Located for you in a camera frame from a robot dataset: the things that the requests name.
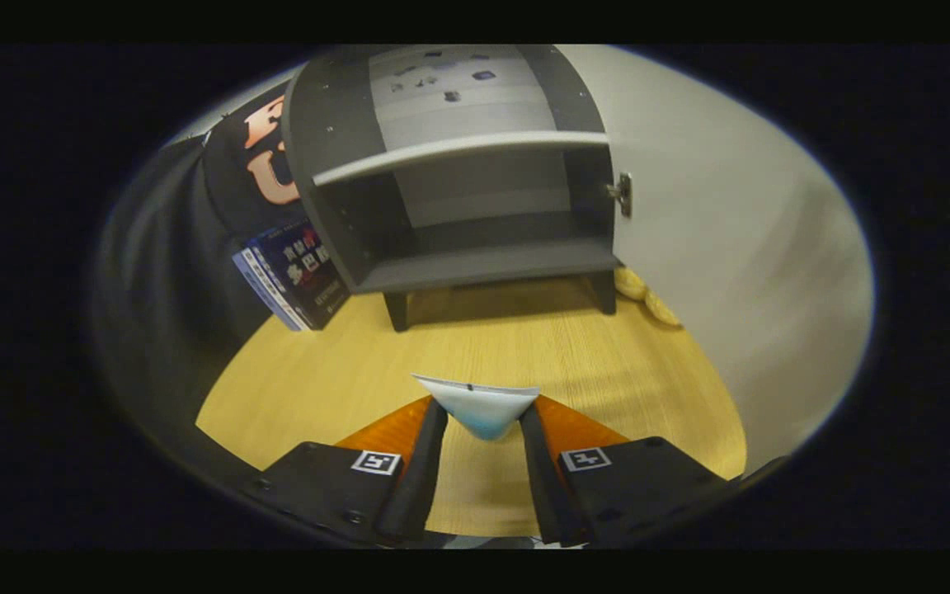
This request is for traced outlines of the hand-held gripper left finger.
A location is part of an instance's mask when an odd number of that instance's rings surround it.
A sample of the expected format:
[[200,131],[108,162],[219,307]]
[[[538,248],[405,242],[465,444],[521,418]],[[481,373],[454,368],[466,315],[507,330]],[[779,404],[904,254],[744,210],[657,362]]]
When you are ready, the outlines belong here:
[[419,398],[335,444],[301,443],[249,478],[248,497],[350,544],[422,545],[448,424]]

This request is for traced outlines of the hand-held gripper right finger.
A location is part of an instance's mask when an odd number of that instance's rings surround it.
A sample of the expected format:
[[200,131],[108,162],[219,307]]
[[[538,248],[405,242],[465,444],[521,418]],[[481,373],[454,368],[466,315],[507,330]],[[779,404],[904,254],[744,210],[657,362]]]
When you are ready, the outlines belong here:
[[540,539],[643,548],[738,488],[663,436],[629,439],[547,396],[518,418]]

